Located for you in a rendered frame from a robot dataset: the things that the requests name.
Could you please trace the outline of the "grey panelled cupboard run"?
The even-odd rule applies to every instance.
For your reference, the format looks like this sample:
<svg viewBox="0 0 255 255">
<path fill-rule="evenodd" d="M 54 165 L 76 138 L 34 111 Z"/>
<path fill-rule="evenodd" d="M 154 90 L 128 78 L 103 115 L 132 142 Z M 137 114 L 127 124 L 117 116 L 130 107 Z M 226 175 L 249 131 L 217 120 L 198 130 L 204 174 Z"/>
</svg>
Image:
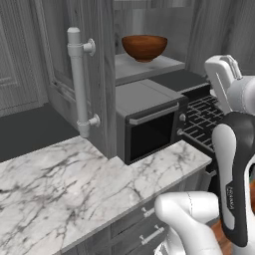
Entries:
<svg viewBox="0 0 255 255">
<path fill-rule="evenodd" d="M 0 117 L 48 101 L 29 0 L 0 0 Z"/>
</svg>

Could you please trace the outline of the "grey drawer front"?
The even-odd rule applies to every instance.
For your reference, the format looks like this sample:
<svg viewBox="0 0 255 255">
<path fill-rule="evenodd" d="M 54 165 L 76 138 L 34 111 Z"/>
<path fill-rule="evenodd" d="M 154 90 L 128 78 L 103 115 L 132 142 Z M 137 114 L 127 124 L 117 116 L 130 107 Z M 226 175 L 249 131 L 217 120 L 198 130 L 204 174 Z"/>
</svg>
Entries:
<svg viewBox="0 0 255 255">
<path fill-rule="evenodd" d="M 134 211 L 129 212 L 127 215 L 114 222 L 111 225 L 111 236 L 116 237 L 140 221 L 144 220 L 145 218 L 143 217 L 143 212 L 141 211 L 143 207 L 145 207 L 146 210 L 154 208 L 154 201 L 151 200 L 150 202 L 141 205 Z"/>
<path fill-rule="evenodd" d="M 142 235 L 145 238 L 153 233 L 155 231 L 154 225 L 164 227 L 163 233 L 152 239 L 149 243 L 141 245 L 139 236 Z M 155 248 L 163 241 L 166 232 L 167 227 L 159 224 L 137 228 L 112 246 L 112 255 L 153 255 Z"/>
</svg>

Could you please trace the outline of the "black toaster oven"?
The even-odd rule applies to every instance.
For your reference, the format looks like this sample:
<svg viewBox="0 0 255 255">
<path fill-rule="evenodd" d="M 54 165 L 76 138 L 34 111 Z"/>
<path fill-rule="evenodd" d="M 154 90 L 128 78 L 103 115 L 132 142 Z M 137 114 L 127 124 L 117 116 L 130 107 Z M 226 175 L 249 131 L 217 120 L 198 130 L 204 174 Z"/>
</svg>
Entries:
<svg viewBox="0 0 255 255">
<path fill-rule="evenodd" d="M 139 119 L 179 103 L 179 109 L 141 125 Z M 116 87 L 117 155 L 125 164 L 132 164 L 181 140 L 177 131 L 185 122 L 188 97 L 152 80 L 141 80 Z"/>
</svg>

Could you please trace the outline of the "grey wooden cabinet door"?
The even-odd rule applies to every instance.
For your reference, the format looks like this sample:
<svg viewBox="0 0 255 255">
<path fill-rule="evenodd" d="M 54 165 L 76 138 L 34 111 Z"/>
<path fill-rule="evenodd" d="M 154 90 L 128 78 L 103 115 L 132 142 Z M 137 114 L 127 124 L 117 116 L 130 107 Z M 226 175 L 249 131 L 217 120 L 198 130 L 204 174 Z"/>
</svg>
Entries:
<svg viewBox="0 0 255 255">
<path fill-rule="evenodd" d="M 100 117 L 101 124 L 90 127 L 88 140 L 105 157 L 116 155 L 116 70 L 114 0 L 31 0 L 40 31 L 49 85 L 50 104 L 74 128 L 78 112 L 68 54 L 70 27 L 81 31 L 84 44 L 95 41 L 93 56 L 84 54 L 84 74 L 88 115 Z"/>
<path fill-rule="evenodd" d="M 255 75 L 255 0 L 195 0 L 185 68 L 205 75 L 214 55 L 231 55 Z"/>
</svg>

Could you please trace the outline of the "grey cabinet shelf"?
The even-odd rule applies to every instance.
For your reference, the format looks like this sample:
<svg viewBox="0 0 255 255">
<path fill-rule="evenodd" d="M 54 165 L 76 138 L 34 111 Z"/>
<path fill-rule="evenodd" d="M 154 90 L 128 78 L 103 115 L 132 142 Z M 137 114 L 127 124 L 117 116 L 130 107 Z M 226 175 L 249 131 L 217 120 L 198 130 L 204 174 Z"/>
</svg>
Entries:
<svg viewBox="0 0 255 255">
<path fill-rule="evenodd" d="M 148 79 L 153 76 L 182 70 L 185 64 L 174 59 L 158 56 L 151 62 L 137 62 L 128 54 L 115 56 L 116 86 Z"/>
</svg>

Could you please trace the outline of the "brown wooden bowl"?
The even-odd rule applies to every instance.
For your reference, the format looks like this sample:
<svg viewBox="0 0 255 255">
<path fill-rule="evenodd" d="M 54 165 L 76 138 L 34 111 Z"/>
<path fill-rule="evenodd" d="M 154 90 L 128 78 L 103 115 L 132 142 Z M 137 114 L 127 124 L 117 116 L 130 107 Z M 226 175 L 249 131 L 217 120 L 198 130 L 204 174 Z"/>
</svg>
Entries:
<svg viewBox="0 0 255 255">
<path fill-rule="evenodd" d="M 138 62 L 147 63 L 165 50 L 167 39 L 160 36 L 132 35 L 123 37 L 122 44 L 128 55 Z"/>
</svg>

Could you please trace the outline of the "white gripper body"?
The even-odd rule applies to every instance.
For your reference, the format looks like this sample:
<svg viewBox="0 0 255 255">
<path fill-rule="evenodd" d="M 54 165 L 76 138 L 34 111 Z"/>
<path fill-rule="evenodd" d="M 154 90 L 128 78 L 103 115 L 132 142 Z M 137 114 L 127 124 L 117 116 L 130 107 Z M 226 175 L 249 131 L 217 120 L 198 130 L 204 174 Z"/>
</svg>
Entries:
<svg viewBox="0 0 255 255">
<path fill-rule="evenodd" d="M 230 113 L 227 90 L 234 81 L 242 78 L 237 61 L 230 55 L 216 55 L 205 61 L 204 68 L 222 111 Z"/>
</svg>

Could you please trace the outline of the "black stove with grates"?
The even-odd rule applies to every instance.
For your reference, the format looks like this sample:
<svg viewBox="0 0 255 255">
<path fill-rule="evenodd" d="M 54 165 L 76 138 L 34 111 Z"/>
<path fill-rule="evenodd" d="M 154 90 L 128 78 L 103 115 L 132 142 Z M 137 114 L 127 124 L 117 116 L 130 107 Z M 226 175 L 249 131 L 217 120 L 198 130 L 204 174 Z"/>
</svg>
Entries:
<svg viewBox="0 0 255 255">
<path fill-rule="evenodd" d="M 211 85 L 207 76 L 179 70 L 151 78 L 169 89 L 188 97 L 184 131 L 193 137 L 201 135 L 200 140 L 211 138 L 212 131 L 223 118 L 223 112 L 217 106 L 217 99 L 210 95 Z M 189 144 L 212 158 L 201 179 L 201 190 L 218 194 L 217 161 L 215 153 L 183 136 Z"/>
</svg>

